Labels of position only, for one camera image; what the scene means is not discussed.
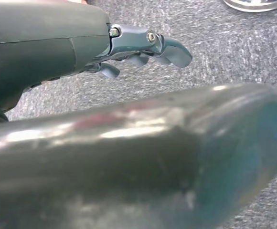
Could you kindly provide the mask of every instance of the chrome object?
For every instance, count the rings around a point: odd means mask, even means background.
[[[223,0],[232,8],[244,12],[265,12],[277,9],[277,0]]]
[[[0,124],[0,228],[214,229],[277,174],[277,88]]]

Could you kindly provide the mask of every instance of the bolt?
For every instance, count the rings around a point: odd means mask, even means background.
[[[157,39],[157,37],[155,36],[155,34],[154,32],[148,32],[147,34],[147,38],[149,42],[151,42],[151,43],[154,42]]]
[[[109,31],[111,37],[118,37],[120,36],[120,31],[117,28],[111,28]]]

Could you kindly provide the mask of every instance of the gray carpet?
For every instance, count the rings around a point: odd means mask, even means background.
[[[83,110],[212,83],[277,85],[277,10],[242,13],[220,0],[93,0],[113,23],[145,26],[191,50],[190,67],[120,63],[121,75],[77,75],[36,88],[8,115],[11,120]],[[277,179],[229,222],[230,229],[277,229]]]

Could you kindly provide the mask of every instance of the hex bolt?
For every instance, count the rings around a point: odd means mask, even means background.
[[[109,35],[111,37],[118,37],[120,36],[120,31],[117,28],[111,28],[109,30]]]
[[[153,42],[154,42],[157,39],[157,37],[156,37],[156,35],[154,32],[148,32],[147,34],[147,39],[149,42],[153,43]]]

